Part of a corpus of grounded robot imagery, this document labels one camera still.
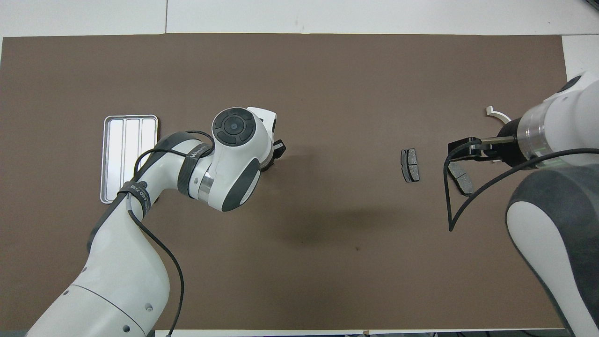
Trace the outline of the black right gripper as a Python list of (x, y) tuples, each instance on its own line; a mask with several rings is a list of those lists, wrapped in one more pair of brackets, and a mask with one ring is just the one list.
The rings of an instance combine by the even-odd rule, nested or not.
[(490, 144), (491, 150), (477, 149), (481, 139), (477, 137), (466, 137), (451, 143), (448, 143), (448, 154), (458, 151), (452, 156), (452, 161), (492, 161), (500, 160), (510, 167), (516, 167), (528, 160), (522, 153), (517, 131), (521, 118), (510, 121), (505, 124), (494, 137), (513, 137), (511, 143)]

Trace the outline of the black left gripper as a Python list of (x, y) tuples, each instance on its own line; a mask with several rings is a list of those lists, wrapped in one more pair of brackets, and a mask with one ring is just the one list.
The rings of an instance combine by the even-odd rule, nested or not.
[(270, 167), (272, 167), (275, 163), (275, 160), (278, 160), (286, 151), (286, 145), (282, 140), (276, 140), (272, 144), (272, 155), (269, 159), (269, 162), (265, 164), (265, 166), (261, 167), (261, 172), (267, 171)]

